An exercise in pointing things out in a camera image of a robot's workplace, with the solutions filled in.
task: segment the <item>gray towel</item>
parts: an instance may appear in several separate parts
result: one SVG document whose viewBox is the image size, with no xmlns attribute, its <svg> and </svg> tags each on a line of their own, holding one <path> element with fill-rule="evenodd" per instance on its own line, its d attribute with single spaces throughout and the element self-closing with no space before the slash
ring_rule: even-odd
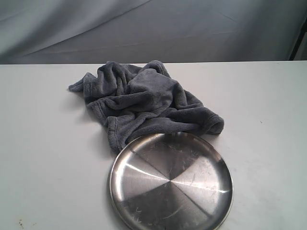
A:
<svg viewBox="0 0 307 230">
<path fill-rule="evenodd" d="M 107 62 L 97 73 L 98 78 L 87 73 L 69 90 L 83 92 L 87 106 L 107 128 L 115 153 L 145 134 L 218 135 L 223 130 L 223 119 L 171 79 L 160 61 L 143 68 Z"/>
</svg>

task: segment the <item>metal plate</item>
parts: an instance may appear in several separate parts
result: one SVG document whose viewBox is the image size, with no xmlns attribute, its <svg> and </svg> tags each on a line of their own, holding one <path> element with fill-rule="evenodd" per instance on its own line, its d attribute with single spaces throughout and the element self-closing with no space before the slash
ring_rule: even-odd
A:
<svg viewBox="0 0 307 230">
<path fill-rule="evenodd" d="M 188 133 L 131 142 L 114 162 L 110 192 L 116 212 L 133 230 L 214 230 L 233 201 L 224 160 Z"/>
</svg>

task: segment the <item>white table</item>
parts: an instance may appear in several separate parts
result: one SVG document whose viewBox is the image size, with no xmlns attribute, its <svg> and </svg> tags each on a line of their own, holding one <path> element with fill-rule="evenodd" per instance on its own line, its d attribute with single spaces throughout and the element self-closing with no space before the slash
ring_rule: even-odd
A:
<svg viewBox="0 0 307 230">
<path fill-rule="evenodd" d="M 98 67 L 0 66 L 0 230 L 127 229 L 109 202 L 106 133 L 67 91 Z M 225 119 L 219 137 L 204 137 L 234 180 L 220 229 L 305 229 L 307 62 L 166 67 Z"/>
</svg>

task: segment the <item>gray fabric backdrop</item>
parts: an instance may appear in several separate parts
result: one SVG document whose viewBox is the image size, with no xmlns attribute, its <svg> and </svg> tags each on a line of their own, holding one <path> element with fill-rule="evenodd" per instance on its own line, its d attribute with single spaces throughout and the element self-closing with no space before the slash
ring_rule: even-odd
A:
<svg viewBox="0 0 307 230">
<path fill-rule="evenodd" d="M 287 60 L 306 0 L 2 0 L 0 63 Z"/>
</svg>

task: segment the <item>gray backdrop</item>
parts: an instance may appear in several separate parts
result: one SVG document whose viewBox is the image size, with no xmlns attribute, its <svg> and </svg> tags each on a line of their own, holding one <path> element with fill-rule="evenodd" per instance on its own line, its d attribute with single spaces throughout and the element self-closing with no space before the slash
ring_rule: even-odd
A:
<svg viewBox="0 0 307 230">
<path fill-rule="evenodd" d="M 1 0 L 0 63 L 287 60 L 307 0 Z"/>
</svg>

